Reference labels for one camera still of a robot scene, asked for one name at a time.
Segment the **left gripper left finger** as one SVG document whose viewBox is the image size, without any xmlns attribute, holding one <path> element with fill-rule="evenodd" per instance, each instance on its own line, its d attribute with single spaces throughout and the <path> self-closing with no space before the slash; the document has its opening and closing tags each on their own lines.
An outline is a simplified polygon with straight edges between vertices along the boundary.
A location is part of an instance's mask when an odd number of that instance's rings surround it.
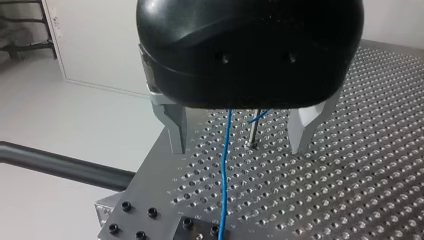
<svg viewBox="0 0 424 240">
<path fill-rule="evenodd" d="M 186 108 L 158 92 L 150 93 L 153 113 L 168 131 L 171 150 L 184 154 L 187 138 Z"/>
</svg>

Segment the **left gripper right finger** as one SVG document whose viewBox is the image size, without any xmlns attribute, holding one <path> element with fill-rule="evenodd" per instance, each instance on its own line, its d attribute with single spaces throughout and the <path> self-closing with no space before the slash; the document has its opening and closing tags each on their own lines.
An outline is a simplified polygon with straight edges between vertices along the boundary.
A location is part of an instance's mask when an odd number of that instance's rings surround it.
<svg viewBox="0 0 424 240">
<path fill-rule="evenodd" d="M 339 88 L 329 99 L 309 107 L 291 109 L 288 119 L 288 137 L 293 154 L 305 152 L 312 142 L 318 126 L 334 112 L 342 89 Z"/>
</svg>

